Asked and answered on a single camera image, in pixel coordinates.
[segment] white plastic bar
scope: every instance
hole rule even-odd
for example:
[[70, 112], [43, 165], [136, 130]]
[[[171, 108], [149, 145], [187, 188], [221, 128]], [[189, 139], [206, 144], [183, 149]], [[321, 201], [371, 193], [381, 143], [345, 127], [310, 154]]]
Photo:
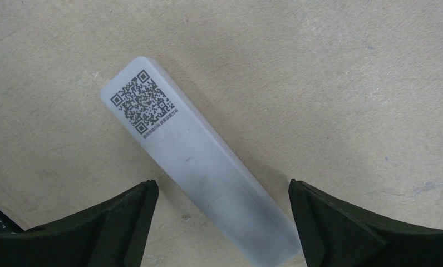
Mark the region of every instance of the white plastic bar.
[[300, 252], [292, 221], [154, 59], [134, 59], [101, 97], [254, 266], [278, 266]]

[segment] qr code finder pattern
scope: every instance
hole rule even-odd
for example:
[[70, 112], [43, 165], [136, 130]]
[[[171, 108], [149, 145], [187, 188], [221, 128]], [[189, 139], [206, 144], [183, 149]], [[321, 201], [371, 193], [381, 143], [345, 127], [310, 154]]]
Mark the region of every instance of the qr code finder pattern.
[[151, 129], [174, 108], [145, 70], [131, 79], [110, 100], [140, 134]]

